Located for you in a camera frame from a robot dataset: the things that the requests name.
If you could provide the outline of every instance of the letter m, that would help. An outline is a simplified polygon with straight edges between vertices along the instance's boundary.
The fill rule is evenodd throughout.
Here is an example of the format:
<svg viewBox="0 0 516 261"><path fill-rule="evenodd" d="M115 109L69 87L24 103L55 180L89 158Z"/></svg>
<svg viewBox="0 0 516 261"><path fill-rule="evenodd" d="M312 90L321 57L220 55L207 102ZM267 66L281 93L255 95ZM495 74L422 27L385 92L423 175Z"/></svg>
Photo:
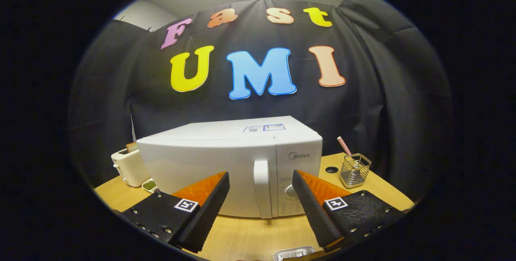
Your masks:
<svg viewBox="0 0 516 261"><path fill-rule="evenodd" d="M294 94L297 87L292 83L290 76L289 55L290 50L287 48L271 48L262 65L258 65L246 51L232 52L227 55L226 59L233 65L233 90L229 93L229 98L245 99L251 95L251 90L246 88L245 79L256 94L262 95L269 76L271 77L269 94Z"/></svg>

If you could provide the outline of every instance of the small dish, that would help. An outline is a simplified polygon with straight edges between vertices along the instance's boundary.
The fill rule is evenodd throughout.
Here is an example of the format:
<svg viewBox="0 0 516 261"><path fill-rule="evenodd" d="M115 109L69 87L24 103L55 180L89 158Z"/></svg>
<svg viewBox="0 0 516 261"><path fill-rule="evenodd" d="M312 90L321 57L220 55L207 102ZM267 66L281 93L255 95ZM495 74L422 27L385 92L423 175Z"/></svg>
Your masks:
<svg viewBox="0 0 516 261"><path fill-rule="evenodd" d="M154 191L158 188L158 186L155 186L151 189L146 189L144 188L144 184L147 184L148 182L151 182L152 181L152 178L149 178L148 180L146 180L142 185L141 185L141 188L148 191L149 193L154 193Z"/></svg>

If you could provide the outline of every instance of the table surface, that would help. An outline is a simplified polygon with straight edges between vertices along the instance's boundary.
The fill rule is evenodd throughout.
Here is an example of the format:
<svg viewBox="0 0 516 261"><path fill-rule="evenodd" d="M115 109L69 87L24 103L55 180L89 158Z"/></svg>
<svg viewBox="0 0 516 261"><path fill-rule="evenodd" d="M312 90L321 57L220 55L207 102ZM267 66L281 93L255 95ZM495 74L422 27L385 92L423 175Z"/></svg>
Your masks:
<svg viewBox="0 0 516 261"><path fill-rule="evenodd" d="M325 171L327 167L336 167L340 171L343 157L344 153L323 156L319 177L344 188L339 180L339 173ZM408 197L372 171L369 171L367 180L362 186L347 190L351 193L367 190L398 210L414 206ZM109 208L118 211L124 211L150 195L141 187L128 186L120 176L101 184L95 192ZM247 219L219 215L214 221L202 251L193 255L213 261L273 261L274 253L279 250L301 246L312 246L316 252L322 250L305 215L273 219Z"/></svg>

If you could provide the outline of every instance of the yellow letter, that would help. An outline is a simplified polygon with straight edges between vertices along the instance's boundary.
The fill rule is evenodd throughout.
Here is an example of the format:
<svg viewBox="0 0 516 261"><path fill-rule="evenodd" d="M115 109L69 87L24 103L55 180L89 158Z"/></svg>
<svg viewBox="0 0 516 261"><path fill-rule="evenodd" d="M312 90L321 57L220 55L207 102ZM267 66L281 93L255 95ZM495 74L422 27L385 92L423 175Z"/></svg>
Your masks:
<svg viewBox="0 0 516 261"><path fill-rule="evenodd" d="M317 24L318 26L324 26L324 27L332 26L331 22L327 22L323 18L323 15L325 17L327 17L328 13L319 10L317 7L303 9L303 11L308 12L308 15L310 15L310 19L312 20L312 22Z"/></svg>
<svg viewBox="0 0 516 261"><path fill-rule="evenodd" d="M208 78L208 66L210 63L210 52L214 46L207 45L198 48L195 54L198 56L197 75L192 79L185 79L185 63L190 56L189 52L183 52L170 59L172 71L170 72L170 85L177 92L187 92L199 88Z"/></svg>
<svg viewBox="0 0 516 261"><path fill-rule="evenodd" d="M267 19L269 19L269 22L282 24L293 23L293 17L289 15L290 11L284 8L271 7L268 8L265 12L268 14Z"/></svg>

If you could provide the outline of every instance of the black curtain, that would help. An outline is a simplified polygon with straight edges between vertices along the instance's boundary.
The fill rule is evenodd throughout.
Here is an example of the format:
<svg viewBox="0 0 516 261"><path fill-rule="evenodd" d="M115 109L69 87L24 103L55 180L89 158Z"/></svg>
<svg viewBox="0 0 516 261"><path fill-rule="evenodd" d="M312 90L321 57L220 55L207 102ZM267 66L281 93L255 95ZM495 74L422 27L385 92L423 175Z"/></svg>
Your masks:
<svg viewBox="0 0 516 261"><path fill-rule="evenodd" d="M271 7L288 9L295 22L269 22L265 10ZM303 11L310 7L327 12L325 19L333 26L315 25ZM235 9L236 20L214 28L206 26L211 15L227 8ZM137 138L192 122L290 115L323 137L323 155L342 152L336 141L342 136L352 153L362 153L372 160L372 171L416 202L442 171L452 129L450 88L444 69L417 28L383 0L344 0L340 6L249 0L216 6L189 16L192 23L177 42L161 50L166 28L186 18L148 37L144 30L135 32L133 44L128 42L119 57L99 63L109 65L103 68L106 81L102 82L109 90L104 85L75 89L91 93L83 100L87 104L72 107L76 110L72 118L96 111L88 120L75 121L72 127L76 135L74 157L87 166L85 171L90 172L94 186L116 176L109 156L131 142L131 115ZM185 77L191 78L197 73L194 51L206 45L213 45L214 50L205 83L189 92L173 90L171 57L190 53ZM346 78L345 85L319 85L317 59L308 51L316 45L335 49L333 57L339 73ZM289 70L297 92L273 96L266 90L260 96L247 82L251 96L230 99L233 71L226 56L245 50L262 64L271 48L291 51ZM114 58L118 62L109 64ZM83 63L79 72L86 65ZM94 83L100 86L90 78L81 82L83 87ZM74 95L77 99L83 96Z"/></svg>
<svg viewBox="0 0 516 261"><path fill-rule="evenodd" d="M98 34L77 68L70 95L72 160L94 187L118 175L111 154L131 143L131 114L117 82L127 72L131 46L147 31L112 20Z"/></svg>

